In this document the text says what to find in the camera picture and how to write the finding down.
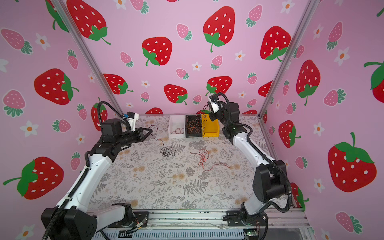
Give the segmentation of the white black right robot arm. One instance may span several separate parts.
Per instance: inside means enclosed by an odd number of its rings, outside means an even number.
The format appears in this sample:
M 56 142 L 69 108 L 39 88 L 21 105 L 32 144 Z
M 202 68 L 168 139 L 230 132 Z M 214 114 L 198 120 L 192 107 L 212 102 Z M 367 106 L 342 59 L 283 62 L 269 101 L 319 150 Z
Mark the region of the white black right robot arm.
M 288 212 L 292 206 L 293 193 L 285 163 L 268 156 L 252 141 L 253 129 L 240 123 L 239 105 L 230 102 L 225 94 L 210 95 L 208 106 L 210 119 L 218 120 L 224 126 L 222 131 L 226 139 L 255 167 L 253 194 L 241 204 L 241 221 L 245 225 L 255 223 L 270 206 L 281 213 Z

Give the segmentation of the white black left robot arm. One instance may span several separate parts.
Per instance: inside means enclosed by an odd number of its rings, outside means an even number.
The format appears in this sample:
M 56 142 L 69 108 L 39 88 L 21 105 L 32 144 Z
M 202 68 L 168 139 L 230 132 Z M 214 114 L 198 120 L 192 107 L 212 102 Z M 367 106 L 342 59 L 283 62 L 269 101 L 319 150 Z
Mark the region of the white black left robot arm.
M 136 128 L 139 115 L 128 112 L 117 119 L 102 121 L 101 108 L 112 105 L 98 103 L 97 116 L 101 125 L 101 138 L 85 153 L 86 165 L 69 192 L 54 208 L 47 208 L 41 215 L 46 228 L 43 239 L 90 240 L 95 233 L 113 223 L 123 222 L 129 226 L 135 222 L 130 204 L 115 204 L 107 210 L 89 214 L 89 203 L 100 180 L 116 160 L 119 153 L 141 143 L 153 132 L 148 128 Z

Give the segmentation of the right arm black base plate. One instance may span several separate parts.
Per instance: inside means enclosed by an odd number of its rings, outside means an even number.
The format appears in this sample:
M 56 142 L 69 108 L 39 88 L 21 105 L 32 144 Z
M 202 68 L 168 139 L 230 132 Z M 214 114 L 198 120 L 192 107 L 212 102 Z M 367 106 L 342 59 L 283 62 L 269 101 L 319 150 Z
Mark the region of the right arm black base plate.
M 245 210 L 227 211 L 222 218 L 230 227 L 265 227 L 268 216 L 265 213 L 249 215 Z

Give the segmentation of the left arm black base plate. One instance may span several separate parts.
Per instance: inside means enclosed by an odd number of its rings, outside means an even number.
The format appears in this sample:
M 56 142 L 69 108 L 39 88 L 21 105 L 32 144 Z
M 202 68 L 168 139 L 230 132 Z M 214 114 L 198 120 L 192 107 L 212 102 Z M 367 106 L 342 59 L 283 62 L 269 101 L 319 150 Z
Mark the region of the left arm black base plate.
M 138 228 L 145 228 L 149 220 L 149 213 L 145 211 L 133 212 L 128 214 L 119 222 L 112 223 L 108 228 L 128 228 L 133 229 L 138 226 Z

